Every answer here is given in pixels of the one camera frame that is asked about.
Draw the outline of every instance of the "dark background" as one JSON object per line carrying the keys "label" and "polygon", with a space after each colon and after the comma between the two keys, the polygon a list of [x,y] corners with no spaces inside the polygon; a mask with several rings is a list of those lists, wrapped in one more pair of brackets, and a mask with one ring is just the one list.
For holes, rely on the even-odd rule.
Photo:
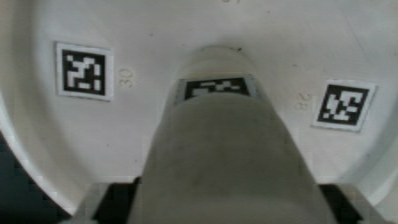
{"label": "dark background", "polygon": [[0,223],[52,224],[68,217],[22,168],[0,133]]}

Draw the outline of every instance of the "white curved surface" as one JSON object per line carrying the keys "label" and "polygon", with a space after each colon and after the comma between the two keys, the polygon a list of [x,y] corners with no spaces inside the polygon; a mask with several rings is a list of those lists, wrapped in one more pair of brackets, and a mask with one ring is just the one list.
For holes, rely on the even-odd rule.
{"label": "white curved surface", "polygon": [[[393,158],[383,156],[395,151],[398,125],[397,1],[0,4],[0,127],[27,171],[72,213],[93,182],[141,175],[177,71],[210,45],[242,48],[253,60],[319,182],[354,183],[381,201],[397,170],[397,160],[383,172],[377,168]],[[134,72],[134,87],[116,85],[111,103],[58,95],[56,42],[115,51],[116,83],[120,71]],[[312,127],[331,78],[379,85],[361,133]],[[299,94],[312,95],[306,110]]]}

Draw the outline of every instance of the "black and white square marker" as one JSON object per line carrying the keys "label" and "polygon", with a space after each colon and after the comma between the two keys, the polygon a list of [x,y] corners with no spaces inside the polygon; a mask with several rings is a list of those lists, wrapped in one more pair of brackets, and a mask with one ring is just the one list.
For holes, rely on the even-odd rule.
{"label": "black and white square marker", "polygon": [[377,85],[353,80],[330,80],[314,125],[360,131],[370,109]]}
{"label": "black and white square marker", "polygon": [[258,90],[251,75],[225,76],[203,79],[182,79],[178,103],[212,93],[237,93],[258,97]]}
{"label": "black and white square marker", "polygon": [[58,43],[59,95],[111,101],[115,97],[115,55],[102,48]]}

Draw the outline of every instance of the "white bowl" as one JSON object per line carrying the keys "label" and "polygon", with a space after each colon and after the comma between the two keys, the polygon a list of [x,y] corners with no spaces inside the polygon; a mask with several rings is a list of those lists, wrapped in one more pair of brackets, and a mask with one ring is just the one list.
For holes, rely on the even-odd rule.
{"label": "white bowl", "polygon": [[[141,175],[180,66],[223,45],[253,60],[317,181],[353,183],[395,219],[397,7],[393,0],[0,1],[0,127],[70,213],[95,182]],[[59,95],[58,42],[109,49],[113,101]],[[330,79],[379,86],[361,132],[312,126]]]}

